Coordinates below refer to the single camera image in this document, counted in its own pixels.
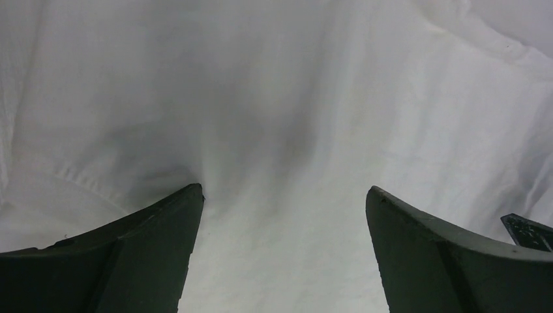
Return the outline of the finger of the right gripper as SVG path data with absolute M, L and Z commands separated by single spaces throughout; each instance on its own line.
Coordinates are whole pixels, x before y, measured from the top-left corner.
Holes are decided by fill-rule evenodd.
M 501 217 L 511 239 L 517 246 L 552 252 L 552 228 L 516 215 L 514 213 Z

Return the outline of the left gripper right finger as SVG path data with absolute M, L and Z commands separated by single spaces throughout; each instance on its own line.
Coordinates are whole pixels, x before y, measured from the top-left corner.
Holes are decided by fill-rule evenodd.
M 366 219 L 391 312 L 552 311 L 552 252 L 473 233 L 377 186 Z

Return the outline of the white t shirt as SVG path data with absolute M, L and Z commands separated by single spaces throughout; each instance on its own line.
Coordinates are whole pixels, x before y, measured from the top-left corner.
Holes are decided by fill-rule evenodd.
M 191 183 L 180 312 L 387 312 L 371 186 L 552 223 L 552 2 L 1 2 L 2 251 Z

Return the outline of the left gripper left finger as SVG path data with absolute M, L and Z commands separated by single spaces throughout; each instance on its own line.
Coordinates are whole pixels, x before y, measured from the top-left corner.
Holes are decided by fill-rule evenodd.
M 198 183 L 47 248 L 1 255 L 2 312 L 177 312 L 204 205 Z

